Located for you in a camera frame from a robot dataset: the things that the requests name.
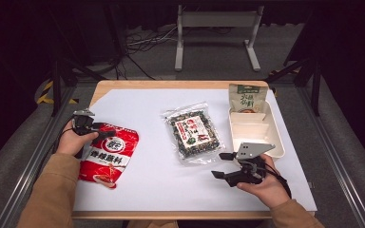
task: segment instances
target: food container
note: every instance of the food container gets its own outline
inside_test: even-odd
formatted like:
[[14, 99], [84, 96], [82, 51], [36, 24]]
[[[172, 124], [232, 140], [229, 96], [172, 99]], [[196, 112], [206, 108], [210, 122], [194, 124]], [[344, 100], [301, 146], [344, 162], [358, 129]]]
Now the food container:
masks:
[[265, 154], [274, 160], [283, 157], [285, 151], [280, 139], [271, 106], [265, 102], [260, 113], [239, 113], [229, 110], [233, 149], [237, 152], [241, 143], [270, 143], [275, 148]]

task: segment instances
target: metal rail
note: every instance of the metal rail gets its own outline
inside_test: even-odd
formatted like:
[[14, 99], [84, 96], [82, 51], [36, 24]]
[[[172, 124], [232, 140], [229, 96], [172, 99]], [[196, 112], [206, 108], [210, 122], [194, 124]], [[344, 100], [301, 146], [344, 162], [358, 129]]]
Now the metal rail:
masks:
[[339, 181], [339, 184], [345, 194], [346, 199], [348, 200], [351, 208], [355, 214], [355, 218], [360, 227], [365, 227], [365, 207], [363, 202], [358, 195], [354, 182], [351, 177], [348, 175], [348, 172], [345, 169], [342, 161], [340, 160], [339, 155], [336, 152], [334, 144], [332, 143], [327, 131], [325, 130], [324, 124], [322, 123], [319, 117], [316, 117], [312, 107], [310, 106], [310, 96], [305, 87], [298, 87], [298, 94], [300, 99], [303, 101], [304, 106], [307, 109], [309, 116], [311, 117], [315, 128], [318, 131], [319, 137], [323, 141], [325, 146], [325, 154], [330, 162], [331, 166], [334, 169], [336, 174], [336, 178]]
[[[67, 101], [69, 101], [74, 89], [74, 87], [67, 87], [64, 90], [62, 104], [66, 104]], [[62, 105], [56, 116], [49, 120], [40, 142], [38, 142], [28, 165], [25, 167], [23, 174], [20, 176], [19, 181], [14, 187], [7, 204], [0, 215], [0, 228], [10, 227], [10, 225], [13, 224], [13, 217], [22, 203], [22, 199], [25, 197], [25, 194], [28, 192], [32, 181], [36, 178], [35, 176], [38, 175], [39, 164], [43, 162], [47, 154], [48, 140], [52, 135], [55, 126], [58, 125], [66, 107], [66, 105]]]

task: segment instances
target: white paper sheet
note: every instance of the white paper sheet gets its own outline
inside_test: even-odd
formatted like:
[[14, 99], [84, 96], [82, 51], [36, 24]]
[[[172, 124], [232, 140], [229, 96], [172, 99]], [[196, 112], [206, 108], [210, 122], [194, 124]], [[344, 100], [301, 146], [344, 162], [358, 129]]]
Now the white paper sheet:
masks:
[[[272, 91], [266, 99], [277, 122], [285, 155], [276, 161], [293, 199], [308, 211], [317, 207]], [[138, 146], [113, 190], [78, 181], [75, 211], [269, 211], [258, 198], [229, 187], [211, 171], [238, 171], [231, 161], [187, 167], [176, 155], [161, 114], [168, 109], [207, 102], [209, 115], [232, 152], [227, 89], [114, 89], [90, 110], [95, 122], [136, 130]]]

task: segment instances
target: hand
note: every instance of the hand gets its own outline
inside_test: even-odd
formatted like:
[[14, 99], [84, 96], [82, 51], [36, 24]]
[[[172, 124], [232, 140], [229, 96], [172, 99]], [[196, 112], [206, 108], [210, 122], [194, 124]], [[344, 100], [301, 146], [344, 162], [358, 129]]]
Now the hand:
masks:
[[89, 133], [83, 136], [77, 135], [72, 130], [72, 122], [69, 121], [63, 130], [63, 135], [59, 141], [56, 153], [75, 156], [85, 143], [96, 139], [98, 136], [98, 132]]
[[[264, 154], [260, 156], [267, 164], [278, 172], [271, 157]], [[269, 208], [279, 206], [290, 199], [286, 190], [283, 188], [283, 185], [276, 177], [269, 173], [266, 174], [265, 179], [260, 184], [240, 182], [237, 184], [237, 187], [245, 192], [255, 195]]]

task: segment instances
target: sleeve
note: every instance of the sleeve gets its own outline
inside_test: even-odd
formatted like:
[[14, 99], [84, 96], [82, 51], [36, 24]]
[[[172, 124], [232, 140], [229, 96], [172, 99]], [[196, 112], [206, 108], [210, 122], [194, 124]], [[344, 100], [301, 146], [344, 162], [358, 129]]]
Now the sleeve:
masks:
[[72, 227], [76, 181], [80, 163], [70, 156], [54, 154], [34, 184], [17, 227]]
[[294, 199], [271, 209], [272, 220], [277, 228], [323, 228], [324, 226], [312, 214]]

